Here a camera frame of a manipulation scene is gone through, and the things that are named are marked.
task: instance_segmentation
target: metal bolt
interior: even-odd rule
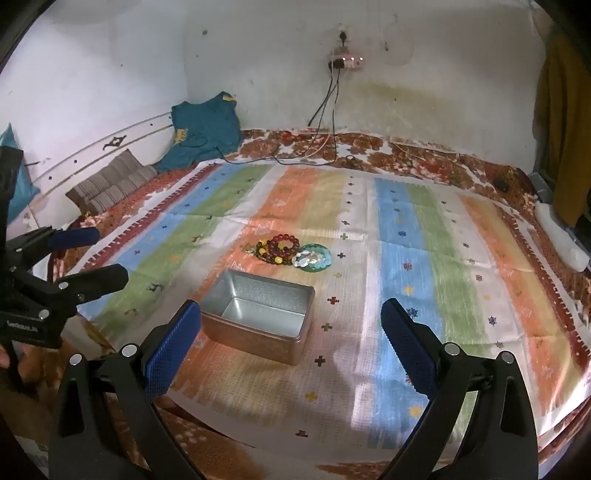
[[[515,361],[515,357],[511,352],[503,352],[501,353],[501,358],[506,364],[512,364]]]
[[[123,356],[132,356],[132,355],[135,355],[135,353],[137,351],[138,351],[138,347],[136,345],[134,345],[133,343],[130,343],[129,345],[125,345],[121,349],[121,354]]]
[[[78,365],[82,362],[82,355],[79,353],[75,353],[70,357],[70,365]]]
[[[449,354],[449,355],[459,355],[460,354],[460,347],[458,347],[455,343],[446,343],[445,347],[443,347],[445,349],[445,351]]]

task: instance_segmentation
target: striped cushion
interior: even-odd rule
[[[107,191],[141,166],[133,153],[127,149],[117,155],[105,168],[81,181],[66,193],[66,196],[83,211],[82,205],[88,204],[90,200]]]
[[[90,212],[91,215],[98,215],[107,211],[115,203],[120,202],[127,195],[135,192],[148,180],[153,179],[156,174],[156,170],[150,165],[138,168],[135,172],[117,182],[117,184],[86,202],[85,209],[81,208],[82,213]]]

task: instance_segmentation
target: bed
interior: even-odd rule
[[[572,438],[589,413],[589,279],[553,251],[523,172],[441,145],[352,132],[307,164],[280,165],[255,160],[274,154],[289,164],[306,152],[309,132],[244,137],[237,154],[160,175],[80,219],[99,228],[100,242],[53,262],[54,278],[115,262],[128,269],[124,291],[80,308],[115,349],[140,343],[186,298],[199,301],[225,268],[314,286],[297,367],[203,333],[191,347],[169,392],[180,408],[168,405],[163,419],[208,478],[376,478],[427,404],[379,328],[379,308],[393,296],[442,341],[477,355],[515,354],[540,462]],[[495,178],[508,193],[492,186]],[[251,254],[277,233],[326,245],[333,265],[308,274]],[[453,459],[473,402],[442,463]]]

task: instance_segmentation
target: yellow star print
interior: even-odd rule
[[[413,405],[412,407],[408,408],[408,414],[412,418],[417,419],[423,414],[423,408],[419,407],[418,405]]]

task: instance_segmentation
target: metal box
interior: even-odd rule
[[[215,342],[297,365],[313,300],[314,287],[228,269],[199,302],[202,327]]]

